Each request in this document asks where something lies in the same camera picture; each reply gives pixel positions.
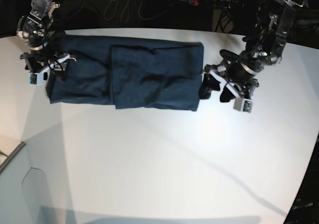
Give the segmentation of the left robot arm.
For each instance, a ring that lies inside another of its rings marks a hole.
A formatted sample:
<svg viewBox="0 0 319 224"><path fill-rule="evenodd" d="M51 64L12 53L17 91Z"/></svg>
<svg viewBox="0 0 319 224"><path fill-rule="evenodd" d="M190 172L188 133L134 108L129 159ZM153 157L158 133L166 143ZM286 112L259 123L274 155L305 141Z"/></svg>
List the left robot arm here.
<svg viewBox="0 0 319 224"><path fill-rule="evenodd" d="M218 65L206 65L199 98L207 100L212 91L220 91L220 82L214 74L226 82L220 101L227 103L241 98L251 102L253 92L259 86L255 78L266 66L273 66L282 59L289 32L293 26L297 8L305 0L263 0L259 3L254 32L245 36L245 50L236 54L220 50L222 61Z"/></svg>

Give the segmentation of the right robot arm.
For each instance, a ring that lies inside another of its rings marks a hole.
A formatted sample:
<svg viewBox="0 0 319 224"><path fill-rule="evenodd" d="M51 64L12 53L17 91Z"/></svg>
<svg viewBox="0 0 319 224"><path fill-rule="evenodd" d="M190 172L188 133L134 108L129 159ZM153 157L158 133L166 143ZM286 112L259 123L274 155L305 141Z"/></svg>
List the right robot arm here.
<svg viewBox="0 0 319 224"><path fill-rule="evenodd" d="M54 13L60 7L60 0L32 0L31 11L23 16L17 25L17 36L30 52L24 52L20 59L25 61L28 83L42 85L50 74L65 80L69 60L76 57L67 52L58 52L52 45L54 34L49 32L54 23Z"/></svg>

